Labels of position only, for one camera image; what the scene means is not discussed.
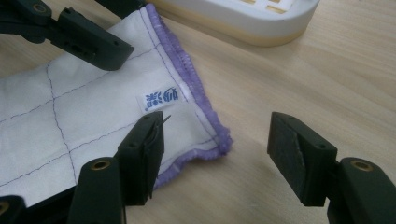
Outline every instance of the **fabric label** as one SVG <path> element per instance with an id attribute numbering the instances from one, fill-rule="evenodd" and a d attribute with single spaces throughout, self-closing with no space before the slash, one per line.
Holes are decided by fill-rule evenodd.
<path id="1" fill-rule="evenodd" d="M 166 87 L 142 94 L 137 97 L 137 101 L 142 112 L 149 113 L 178 102 L 180 100 L 179 93 L 178 87 Z"/>

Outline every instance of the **wooden table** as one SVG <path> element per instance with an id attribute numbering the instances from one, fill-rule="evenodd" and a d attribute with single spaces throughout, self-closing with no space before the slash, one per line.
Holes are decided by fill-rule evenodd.
<path id="1" fill-rule="evenodd" d="M 73 7 L 107 28 L 119 19 L 92 0 L 46 1 L 54 18 Z M 234 140 L 228 156 L 193 161 L 156 190 L 129 223 L 328 223 L 303 207 L 266 154 L 273 111 L 297 117 L 335 145 L 337 160 L 378 164 L 396 183 L 396 2 L 321 1 L 295 41 L 258 48 L 164 15 Z M 0 76 L 63 52 L 0 35 Z"/>

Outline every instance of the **white plastic container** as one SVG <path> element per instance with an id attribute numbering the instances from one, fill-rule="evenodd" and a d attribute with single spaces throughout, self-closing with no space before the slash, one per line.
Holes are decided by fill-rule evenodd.
<path id="1" fill-rule="evenodd" d="M 257 46 L 300 36 L 319 0 L 148 0 L 157 8 Z"/>

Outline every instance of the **white cloth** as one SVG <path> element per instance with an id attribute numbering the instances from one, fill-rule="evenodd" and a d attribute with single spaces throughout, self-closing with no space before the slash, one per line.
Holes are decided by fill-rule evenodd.
<path id="1" fill-rule="evenodd" d="M 153 110 L 172 116 L 164 125 L 156 187 L 186 161 L 229 150 L 228 130 L 153 5 L 109 31 L 135 47 L 118 71 L 66 53 L 0 80 L 0 196 L 21 195 L 32 205 L 75 186 L 85 162 L 112 157 L 137 120 Z"/>

